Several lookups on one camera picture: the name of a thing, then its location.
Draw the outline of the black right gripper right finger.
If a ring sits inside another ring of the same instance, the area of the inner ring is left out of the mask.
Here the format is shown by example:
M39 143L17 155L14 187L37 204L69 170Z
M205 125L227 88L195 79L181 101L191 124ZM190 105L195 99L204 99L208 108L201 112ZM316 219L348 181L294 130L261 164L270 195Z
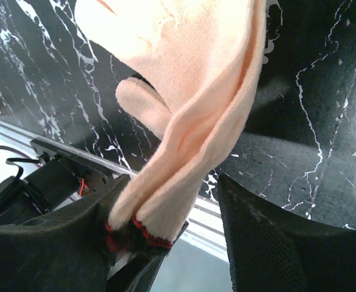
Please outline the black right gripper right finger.
M217 192L234 291L356 291L356 230L300 217L227 175Z

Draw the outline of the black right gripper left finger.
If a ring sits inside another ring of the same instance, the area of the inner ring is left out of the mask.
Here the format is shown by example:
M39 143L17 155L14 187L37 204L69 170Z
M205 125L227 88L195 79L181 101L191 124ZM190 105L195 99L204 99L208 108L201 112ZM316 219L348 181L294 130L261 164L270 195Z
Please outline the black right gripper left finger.
M116 179L48 214L0 226L0 291L149 291L164 256L136 254L115 274L104 220L126 184Z

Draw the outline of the cream glove red cuff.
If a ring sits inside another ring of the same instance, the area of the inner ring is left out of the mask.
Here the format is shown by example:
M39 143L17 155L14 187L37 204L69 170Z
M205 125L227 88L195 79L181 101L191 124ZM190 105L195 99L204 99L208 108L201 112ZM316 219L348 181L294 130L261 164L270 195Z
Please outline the cream glove red cuff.
M265 1L77 1L86 38L136 71L116 89L119 105L161 143L147 167L157 184L168 175L194 180L231 153L252 108L266 39ZM115 251L169 251L138 220L105 229Z

